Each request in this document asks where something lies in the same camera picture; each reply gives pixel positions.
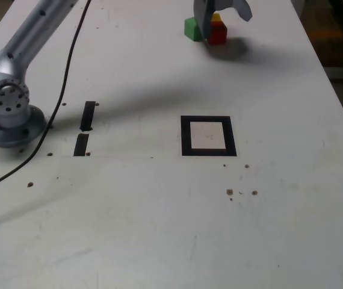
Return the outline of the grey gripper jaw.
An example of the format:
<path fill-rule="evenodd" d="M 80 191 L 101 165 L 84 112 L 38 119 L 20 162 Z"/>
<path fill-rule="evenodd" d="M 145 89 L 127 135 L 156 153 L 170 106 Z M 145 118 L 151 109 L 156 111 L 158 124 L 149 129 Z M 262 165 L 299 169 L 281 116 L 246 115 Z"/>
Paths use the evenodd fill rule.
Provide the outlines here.
<path fill-rule="evenodd" d="M 201 35 L 204 39 L 208 39 L 211 36 L 211 19 L 215 12 L 214 0 L 194 0 L 193 12 Z"/>
<path fill-rule="evenodd" d="M 234 8 L 239 17 L 246 22 L 252 18 L 252 11 L 246 0 L 216 0 L 215 9 L 217 11 L 227 8 Z"/>

